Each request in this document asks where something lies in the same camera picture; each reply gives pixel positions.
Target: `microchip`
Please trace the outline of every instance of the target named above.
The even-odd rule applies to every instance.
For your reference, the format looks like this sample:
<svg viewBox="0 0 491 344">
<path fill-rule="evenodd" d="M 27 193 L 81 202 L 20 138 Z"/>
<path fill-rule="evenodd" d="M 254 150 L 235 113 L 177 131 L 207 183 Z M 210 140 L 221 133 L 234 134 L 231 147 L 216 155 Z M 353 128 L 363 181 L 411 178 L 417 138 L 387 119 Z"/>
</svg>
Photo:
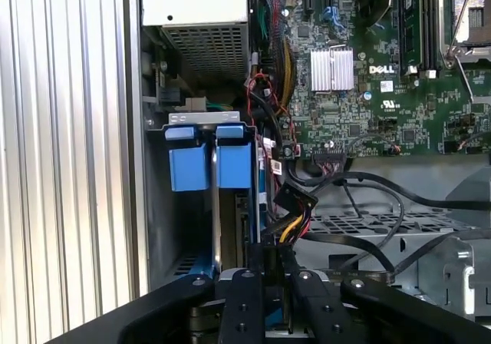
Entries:
<svg viewBox="0 0 491 344">
<path fill-rule="evenodd" d="M 428 101 L 427 102 L 427 110 L 428 111 L 435 111 L 437 109 L 437 102 L 436 101 Z"/>
<path fill-rule="evenodd" d="M 300 25 L 297 28 L 297 36 L 299 38 L 308 38 L 310 35 L 310 29 L 308 28 L 307 25 Z"/>
<path fill-rule="evenodd" d="M 404 142 L 414 142 L 414 140 L 416 139 L 416 132 L 412 130 L 403 131 L 402 138 Z"/>
<path fill-rule="evenodd" d="M 368 91 L 368 84 L 367 83 L 359 83 L 358 84 L 358 91 L 359 92 L 366 92 L 366 91 Z"/>
<path fill-rule="evenodd" d="M 358 137 L 360 135 L 361 128 L 360 125 L 352 124 L 349 127 L 349 135 L 350 137 Z"/>
<path fill-rule="evenodd" d="M 444 141 L 443 142 L 443 152 L 445 154 L 452 154 L 457 152 L 459 149 L 459 144 L 456 141 Z"/>
</svg>

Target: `yellow wire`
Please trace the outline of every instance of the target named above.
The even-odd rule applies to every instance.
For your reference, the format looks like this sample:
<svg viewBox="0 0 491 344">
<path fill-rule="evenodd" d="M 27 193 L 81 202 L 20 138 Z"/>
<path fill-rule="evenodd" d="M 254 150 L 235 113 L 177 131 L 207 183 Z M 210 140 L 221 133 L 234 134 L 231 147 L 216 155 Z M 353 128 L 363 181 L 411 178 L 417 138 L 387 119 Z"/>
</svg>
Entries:
<svg viewBox="0 0 491 344">
<path fill-rule="evenodd" d="M 280 105 L 285 107 L 288 101 L 288 93 L 290 92 L 290 79 L 292 78 L 292 70 L 290 68 L 292 57 L 290 56 L 288 42 L 286 40 L 283 42 L 283 48 L 285 50 L 285 81 L 283 83 L 283 95 L 280 97 Z M 276 111 L 276 115 L 280 115 L 281 113 L 281 108 Z"/>
<path fill-rule="evenodd" d="M 292 231 L 292 229 L 294 227 L 296 227 L 297 225 L 300 224 L 300 221 L 302 221 L 302 217 L 303 217 L 303 215 L 300 215 L 294 222 L 292 222 L 290 225 L 288 225 L 288 227 L 283 232 L 282 237 L 279 238 L 280 243 L 283 243 L 285 241 L 286 237 L 288 236 L 288 234 L 290 233 L 290 231 Z"/>
</svg>

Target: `cable bundle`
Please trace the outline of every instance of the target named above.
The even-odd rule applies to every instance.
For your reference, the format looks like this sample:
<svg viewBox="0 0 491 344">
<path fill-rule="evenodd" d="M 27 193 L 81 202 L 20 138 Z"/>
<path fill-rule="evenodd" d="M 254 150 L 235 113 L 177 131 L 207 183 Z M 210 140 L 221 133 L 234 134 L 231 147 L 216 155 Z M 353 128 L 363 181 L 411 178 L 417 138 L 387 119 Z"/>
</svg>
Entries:
<svg viewBox="0 0 491 344">
<path fill-rule="evenodd" d="M 296 63 L 287 39 L 288 24 L 282 14 L 281 0 L 260 0 L 258 18 L 262 39 L 269 43 L 269 55 L 273 61 L 275 79 L 272 81 L 274 95 L 270 104 L 276 115 L 287 114 L 295 90 Z"/>
</svg>

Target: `black cable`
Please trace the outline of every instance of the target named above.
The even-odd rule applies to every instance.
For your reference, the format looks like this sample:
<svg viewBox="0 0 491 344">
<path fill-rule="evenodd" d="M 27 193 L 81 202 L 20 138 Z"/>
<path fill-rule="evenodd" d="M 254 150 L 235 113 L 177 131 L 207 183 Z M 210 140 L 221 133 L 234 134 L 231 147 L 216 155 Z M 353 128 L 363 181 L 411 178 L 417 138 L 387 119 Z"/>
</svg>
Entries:
<svg viewBox="0 0 491 344">
<path fill-rule="evenodd" d="M 293 215 L 293 213 L 288 213 L 287 215 L 283 216 L 281 219 L 276 220 L 275 223 L 272 225 L 269 225 L 265 229 L 261 231 L 261 236 L 277 233 L 280 230 L 285 229 L 290 223 L 295 221 L 295 219 L 298 217 Z"/>
<path fill-rule="evenodd" d="M 404 209 L 404 203 L 403 203 L 402 199 L 399 197 L 399 195 L 397 195 L 397 193 L 393 192 L 392 190 L 390 190 L 386 187 L 382 187 L 381 185 L 378 185 L 378 184 L 351 184 L 351 183 L 347 183 L 347 184 L 345 184 L 345 186 L 346 187 L 353 187 L 353 188 L 370 188 L 370 189 L 381 190 L 387 194 L 390 194 L 399 203 L 399 210 L 400 211 L 399 211 L 399 217 L 397 218 L 396 223 L 392 226 L 392 229 L 390 229 L 389 233 L 387 233 L 385 238 L 383 238 L 382 241 L 379 244 L 377 244 L 377 248 L 379 250 L 382 250 L 382 248 L 384 248 L 387 245 L 387 243 L 389 243 L 389 241 L 394 237 L 394 235 L 397 233 L 397 231 L 399 230 L 400 226 L 402 225 L 402 223 L 404 221 L 404 214 L 406 211 Z M 351 267 L 351 265 L 353 265 L 353 263 L 356 263 L 357 261 L 362 260 L 363 258 L 368 257 L 369 255 L 370 254 L 367 252 L 360 253 L 357 256 L 354 256 L 354 257 L 350 258 L 349 260 L 347 260 L 346 262 L 344 262 L 339 267 L 339 269 L 340 270 L 347 269 L 347 268 Z"/>
<path fill-rule="evenodd" d="M 358 248 L 359 250 L 365 250 L 369 252 L 369 254 L 373 255 L 386 271 L 394 271 L 394 265 L 389 261 L 389 259 L 381 252 L 381 250 L 377 248 L 377 246 L 367 240 L 349 235 L 316 233 L 306 233 L 302 239 L 320 243 L 341 244 L 342 246 L 352 246 L 354 248 Z"/>
<path fill-rule="evenodd" d="M 328 185 L 334 183 L 336 180 L 343 179 L 357 179 L 359 181 L 371 180 L 375 183 L 379 183 L 389 189 L 392 189 L 394 192 L 399 193 L 409 200 L 412 200 L 414 203 L 422 204 L 428 207 L 448 208 L 454 210 L 491 210 L 491 202 L 484 200 L 429 200 L 427 198 L 418 196 L 410 190 L 407 190 L 406 188 L 403 188 L 400 185 L 395 184 L 394 182 L 384 177 L 370 173 L 363 173 L 360 171 L 333 174 L 331 177 L 326 178 L 322 184 L 319 184 L 311 193 L 314 195 L 318 194 Z"/>
<path fill-rule="evenodd" d="M 363 218 L 363 215 L 361 214 L 361 211 L 360 209 L 358 208 L 358 205 L 356 204 L 356 202 L 354 201 L 354 198 L 353 196 L 351 195 L 351 192 L 350 190 L 348 189 L 348 185 L 346 183 L 343 183 L 343 188 L 344 188 L 344 192 L 346 193 L 346 195 L 348 196 L 348 198 L 350 199 L 350 202 L 351 202 L 351 205 L 353 206 L 354 208 L 354 212 L 356 212 L 357 216 L 362 219 Z"/>
<path fill-rule="evenodd" d="M 453 233 L 447 233 L 441 235 L 435 239 L 430 240 L 428 243 L 420 247 L 416 252 L 411 254 L 408 258 L 400 262 L 394 269 L 394 275 L 399 275 L 404 272 L 409 266 L 418 261 L 422 256 L 431 252 L 431 250 L 442 243 L 449 237 L 457 237 L 463 241 L 479 240 L 479 239 L 491 239 L 491 229 L 471 229 L 454 231 Z"/>
<path fill-rule="evenodd" d="M 279 126 L 278 119 L 276 118 L 275 112 L 273 111 L 272 107 L 269 106 L 269 104 L 263 98 L 259 97 L 256 93 L 252 91 L 249 92 L 249 97 L 268 115 L 268 119 L 271 121 L 272 124 L 271 129 L 273 131 L 273 134 L 275 135 L 276 147 L 283 148 L 282 129 Z"/>
<path fill-rule="evenodd" d="M 460 151 L 465 146 L 467 146 L 467 144 L 474 141 L 475 139 L 485 137 L 486 135 L 489 135 L 489 134 L 491 134 L 491 131 L 481 131 L 480 133 L 475 133 L 475 134 L 471 135 L 470 137 L 468 137 L 465 141 L 463 141 L 460 144 L 460 146 L 457 148 L 457 150 Z"/>
<path fill-rule="evenodd" d="M 300 184 L 303 187 L 317 187 L 318 185 L 322 184 L 322 182 L 326 179 L 325 174 L 322 174 L 320 177 L 310 177 L 308 179 L 302 179 L 297 175 L 296 166 L 297 160 L 286 161 L 287 175 L 292 181 Z"/>
</svg>

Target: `dell logo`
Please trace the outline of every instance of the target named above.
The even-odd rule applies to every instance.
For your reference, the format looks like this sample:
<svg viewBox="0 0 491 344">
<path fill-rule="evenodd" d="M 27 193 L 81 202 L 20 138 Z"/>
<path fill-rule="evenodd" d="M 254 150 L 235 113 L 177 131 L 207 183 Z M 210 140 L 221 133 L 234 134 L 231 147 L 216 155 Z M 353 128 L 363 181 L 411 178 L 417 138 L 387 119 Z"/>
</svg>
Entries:
<svg viewBox="0 0 491 344">
<path fill-rule="evenodd" d="M 394 68 L 389 65 L 384 65 L 384 66 L 369 66 L 368 70 L 370 74 L 394 74 Z"/>
</svg>

